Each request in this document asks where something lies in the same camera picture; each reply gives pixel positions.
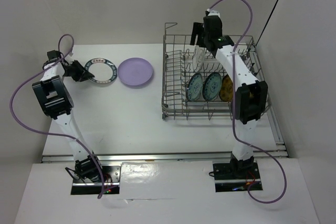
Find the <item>white plate blue rim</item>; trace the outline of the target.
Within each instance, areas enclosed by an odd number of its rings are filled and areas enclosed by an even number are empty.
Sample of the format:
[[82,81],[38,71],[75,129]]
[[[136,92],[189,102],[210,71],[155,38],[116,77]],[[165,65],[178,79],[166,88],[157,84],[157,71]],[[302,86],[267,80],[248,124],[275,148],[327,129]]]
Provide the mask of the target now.
[[109,84],[117,78],[117,67],[105,58],[93,58],[85,64],[85,69],[93,75],[89,80],[96,84]]

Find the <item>white plate dark rim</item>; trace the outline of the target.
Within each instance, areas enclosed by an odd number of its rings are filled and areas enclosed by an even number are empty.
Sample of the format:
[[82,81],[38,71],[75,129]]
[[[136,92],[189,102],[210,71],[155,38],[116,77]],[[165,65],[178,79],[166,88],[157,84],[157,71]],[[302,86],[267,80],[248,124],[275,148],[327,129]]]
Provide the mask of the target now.
[[200,71],[204,62],[205,53],[206,53],[205,48],[200,46],[195,47],[195,52],[193,56],[193,70],[195,72]]

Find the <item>purple plastic plate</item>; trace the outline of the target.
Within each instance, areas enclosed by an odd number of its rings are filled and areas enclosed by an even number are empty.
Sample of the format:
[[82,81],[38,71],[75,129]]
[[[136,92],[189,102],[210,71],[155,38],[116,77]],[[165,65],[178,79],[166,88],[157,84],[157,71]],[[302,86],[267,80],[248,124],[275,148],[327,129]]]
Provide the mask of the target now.
[[153,76],[153,66],[143,58],[129,58],[120,63],[118,77],[129,87],[141,87],[147,84]]

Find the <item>teal blue floral plate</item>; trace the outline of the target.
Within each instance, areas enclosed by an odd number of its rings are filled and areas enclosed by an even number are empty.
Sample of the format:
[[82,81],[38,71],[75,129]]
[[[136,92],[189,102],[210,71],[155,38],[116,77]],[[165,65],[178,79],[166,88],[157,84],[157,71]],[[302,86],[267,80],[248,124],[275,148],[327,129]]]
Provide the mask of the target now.
[[200,73],[195,73],[191,77],[187,85],[187,89],[186,89],[187,100],[190,102],[196,101],[200,97],[202,87],[203,87],[202,75]]

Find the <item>yellow patterned plate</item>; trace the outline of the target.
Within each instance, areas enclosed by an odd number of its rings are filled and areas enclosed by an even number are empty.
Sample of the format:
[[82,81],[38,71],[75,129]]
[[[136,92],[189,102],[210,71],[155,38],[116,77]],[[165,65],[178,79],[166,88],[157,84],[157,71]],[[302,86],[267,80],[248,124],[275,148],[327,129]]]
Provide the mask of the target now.
[[222,80],[219,97],[223,102],[230,102],[233,99],[233,82],[229,75],[225,75]]

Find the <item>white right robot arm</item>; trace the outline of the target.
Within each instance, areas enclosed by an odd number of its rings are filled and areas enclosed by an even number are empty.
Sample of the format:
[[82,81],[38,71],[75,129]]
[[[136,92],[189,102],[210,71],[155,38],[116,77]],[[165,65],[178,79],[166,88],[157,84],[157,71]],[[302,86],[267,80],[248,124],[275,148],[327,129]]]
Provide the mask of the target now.
[[207,49],[233,82],[232,125],[237,144],[232,150],[229,172],[240,178],[253,168],[255,132],[266,108],[268,85],[250,72],[236,53],[237,45],[228,35],[223,35],[219,17],[208,16],[201,23],[195,22],[190,44]]

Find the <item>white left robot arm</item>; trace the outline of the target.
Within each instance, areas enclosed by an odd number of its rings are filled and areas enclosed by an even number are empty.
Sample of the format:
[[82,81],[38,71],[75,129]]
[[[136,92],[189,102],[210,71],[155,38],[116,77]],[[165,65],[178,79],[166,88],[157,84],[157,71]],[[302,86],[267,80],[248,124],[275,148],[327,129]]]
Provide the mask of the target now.
[[67,70],[59,59],[47,60],[43,77],[32,84],[32,89],[44,114],[61,129],[61,133],[53,135],[66,138],[72,150],[75,167],[69,174],[80,180],[101,182],[104,169],[92,148],[86,145],[72,111],[74,102],[62,80]]

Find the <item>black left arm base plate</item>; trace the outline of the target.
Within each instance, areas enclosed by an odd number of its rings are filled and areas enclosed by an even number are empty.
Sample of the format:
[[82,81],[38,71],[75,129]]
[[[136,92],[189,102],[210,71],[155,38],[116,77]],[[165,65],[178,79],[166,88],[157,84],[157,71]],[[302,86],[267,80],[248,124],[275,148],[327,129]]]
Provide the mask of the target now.
[[[121,165],[112,164],[102,167],[104,178],[104,195],[117,195],[120,193]],[[88,178],[74,176],[72,180],[71,195],[98,195],[101,193],[101,178],[94,182]]]

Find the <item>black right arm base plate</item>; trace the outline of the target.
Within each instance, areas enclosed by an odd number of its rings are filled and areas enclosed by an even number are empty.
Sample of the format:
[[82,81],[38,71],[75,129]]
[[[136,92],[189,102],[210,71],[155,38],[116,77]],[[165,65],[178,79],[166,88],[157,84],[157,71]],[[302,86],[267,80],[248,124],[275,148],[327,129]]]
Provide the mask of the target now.
[[250,185],[251,191],[263,190],[256,162],[253,163],[252,168],[238,175],[234,174],[228,163],[215,163],[213,164],[213,171],[208,174],[214,179],[215,191],[217,193],[247,191]]

